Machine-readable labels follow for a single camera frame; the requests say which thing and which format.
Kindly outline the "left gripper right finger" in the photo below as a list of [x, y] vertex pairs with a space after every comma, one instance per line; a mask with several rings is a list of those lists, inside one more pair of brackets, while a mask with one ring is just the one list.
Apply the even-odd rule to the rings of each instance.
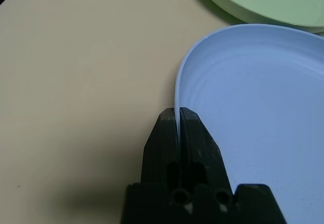
[[182, 107], [180, 112], [181, 177], [185, 189], [193, 192], [199, 184], [211, 190], [231, 193], [221, 152], [194, 111]]

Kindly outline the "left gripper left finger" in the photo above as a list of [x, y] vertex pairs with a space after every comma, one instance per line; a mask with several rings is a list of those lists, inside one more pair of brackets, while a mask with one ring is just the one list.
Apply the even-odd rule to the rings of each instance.
[[180, 160], [178, 134], [173, 108], [163, 110], [145, 144], [141, 182], [165, 184], [169, 189], [179, 186]]

